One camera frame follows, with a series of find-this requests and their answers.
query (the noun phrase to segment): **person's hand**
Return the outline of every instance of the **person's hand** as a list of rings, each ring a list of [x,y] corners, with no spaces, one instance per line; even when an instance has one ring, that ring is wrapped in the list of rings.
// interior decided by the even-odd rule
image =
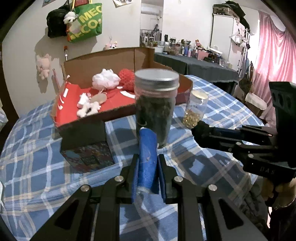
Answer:
[[[265,201],[267,201],[268,198],[273,198],[273,189],[273,183],[267,178],[264,178],[261,195]],[[284,207],[290,204],[296,196],[296,178],[289,183],[282,183],[276,186],[276,191],[279,195],[275,200],[273,207]]]

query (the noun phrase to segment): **picture on wall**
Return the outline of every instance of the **picture on wall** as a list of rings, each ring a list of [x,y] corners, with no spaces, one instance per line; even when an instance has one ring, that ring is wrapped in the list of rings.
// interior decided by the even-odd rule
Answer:
[[[113,2],[116,4],[116,6],[123,6],[126,4],[130,4],[133,2],[133,0],[113,0]]]

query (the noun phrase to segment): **silver jar lid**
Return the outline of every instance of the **silver jar lid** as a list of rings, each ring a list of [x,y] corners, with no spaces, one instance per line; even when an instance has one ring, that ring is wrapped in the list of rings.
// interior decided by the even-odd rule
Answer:
[[[198,91],[198,90],[193,90],[191,92],[195,97],[199,98],[199,99],[202,99],[202,100],[205,100],[208,98],[208,95],[202,91]]]
[[[179,74],[167,69],[141,69],[135,72],[135,86],[147,91],[171,91],[179,87]]]

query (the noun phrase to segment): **green tote bag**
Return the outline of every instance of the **green tote bag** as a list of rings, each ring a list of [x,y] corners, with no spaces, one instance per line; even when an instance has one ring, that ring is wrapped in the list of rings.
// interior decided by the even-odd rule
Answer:
[[[81,5],[72,11],[78,16],[72,23],[67,25],[68,41],[75,43],[97,36],[102,33],[102,3],[92,3]]]

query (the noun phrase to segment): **table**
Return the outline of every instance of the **table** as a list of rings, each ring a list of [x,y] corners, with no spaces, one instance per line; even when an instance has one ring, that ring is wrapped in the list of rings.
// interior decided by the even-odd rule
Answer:
[[[263,125],[242,103],[211,83],[189,76],[194,89],[209,95],[203,121],[234,129],[242,124]],[[115,164],[91,173],[76,173],[60,154],[61,137],[50,118],[51,103],[22,116],[13,127],[0,159],[5,185],[1,214],[19,241],[34,233],[81,185],[98,186],[118,175],[137,153],[135,116],[106,125],[107,142]],[[185,104],[176,106],[168,145],[158,150],[167,164],[194,184],[216,184],[239,205],[257,176],[245,173],[232,154],[201,148],[182,124]],[[165,240],[177,237],[177,205],[165,205],[161,195],[139,194],[132,205],[120,207],[120,241]]]
[[[222,67],[216,63],[162,53],[155,53],[154,61],[169,66],[180,74],[190,74],[204,79],[230,95],[234,93],[235,86],[238,84],[239,74],[237,71]]]

